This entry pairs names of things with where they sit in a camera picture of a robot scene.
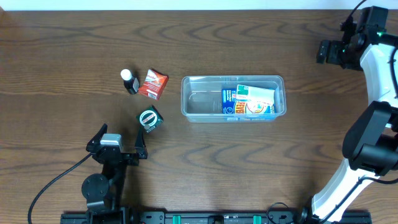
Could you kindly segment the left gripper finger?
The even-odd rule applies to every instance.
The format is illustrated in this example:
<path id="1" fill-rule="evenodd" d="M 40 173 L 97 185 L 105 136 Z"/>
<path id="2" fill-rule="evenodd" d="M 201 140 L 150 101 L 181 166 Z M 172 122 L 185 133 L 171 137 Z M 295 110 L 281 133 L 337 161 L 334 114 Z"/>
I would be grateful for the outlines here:
<path id="1" fill-rule="evenodd" d="M 145 144 L 145 140 L 144 140 L 144 133 L 142 132 L 142 129 L 139 129 L 137 132 L 134 148 L 136 150 L 136 154 L 139 157 L 139 159 L 147 159 L 148 152 L 147 152 L 147 148 L 146 148 L 146 144 Z"/>
<path id="2" fill-rule="evenodd" d="M 99 131 L 88 141 L 86 151 L 96 152 L 100 148 L 100 141 L 104 134 L 107 133 L 108 125 L 104 123 Z"/>

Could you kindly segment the blue Kool Fever box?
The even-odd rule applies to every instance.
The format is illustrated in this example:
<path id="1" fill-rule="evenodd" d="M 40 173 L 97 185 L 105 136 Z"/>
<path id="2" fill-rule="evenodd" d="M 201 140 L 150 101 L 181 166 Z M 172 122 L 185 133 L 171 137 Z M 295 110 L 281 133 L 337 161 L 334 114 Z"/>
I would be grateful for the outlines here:
<path id="1" fill-rule="evenodd" d="M 235 89 L 222 89 L 223 114 L 271 114 L 275 113 L 274 105 L 259 101 L 239 101 Z"/>

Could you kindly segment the white Panadol box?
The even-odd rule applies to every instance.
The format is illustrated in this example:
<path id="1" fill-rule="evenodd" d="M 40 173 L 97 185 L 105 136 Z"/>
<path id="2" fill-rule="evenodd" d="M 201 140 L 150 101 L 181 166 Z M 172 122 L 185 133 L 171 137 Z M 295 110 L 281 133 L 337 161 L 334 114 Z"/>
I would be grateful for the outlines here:
<path id="1" fill-rule="evenodd" d="M 236 99 L 239 101 L 256 101 L 267 104 L 274 103 L 275 90 L 247 85 L 238 85 Z"/>

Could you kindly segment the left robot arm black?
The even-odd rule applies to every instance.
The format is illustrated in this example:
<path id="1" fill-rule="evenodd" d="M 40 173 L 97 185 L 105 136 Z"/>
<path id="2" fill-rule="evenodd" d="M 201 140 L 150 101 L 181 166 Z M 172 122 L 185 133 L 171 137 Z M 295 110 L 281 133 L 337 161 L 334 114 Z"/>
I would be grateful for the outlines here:
<path id="1" fill-rule="evenodd" d="M 81 192 L 88 210 L 94 213 L 113 212 L 120 208 L 121 196 L 128 166 L 138 166 L 148 153 L 142 130 L 138 130 L 134 153 L 123 152 L 122 136 L 108 134 L 104 124 L 89 140 L 86 150 L 103 166 L 102 173 L 85 179 Z"/>

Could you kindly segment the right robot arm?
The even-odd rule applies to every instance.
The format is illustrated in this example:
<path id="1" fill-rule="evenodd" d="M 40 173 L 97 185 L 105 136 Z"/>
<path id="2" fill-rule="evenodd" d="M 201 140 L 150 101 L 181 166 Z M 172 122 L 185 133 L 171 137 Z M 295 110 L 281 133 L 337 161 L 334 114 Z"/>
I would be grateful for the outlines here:
<path id="1" fill-rule="evenodd" d="M 397 36 L 385 28 L 388 10 L 371 6 L 341 23 L 341 40 L 323 40 L 317 63 L 330 63 L 362 71 L 368 91 L 368 107 L 350 127 L 343 140 L 343 160 L 319 193 L 297 214 L 295 223 L 371 223 L 369 212 L 347 208 L 371 183 L 396 184 L 382 180 L 397 170 Z"/>

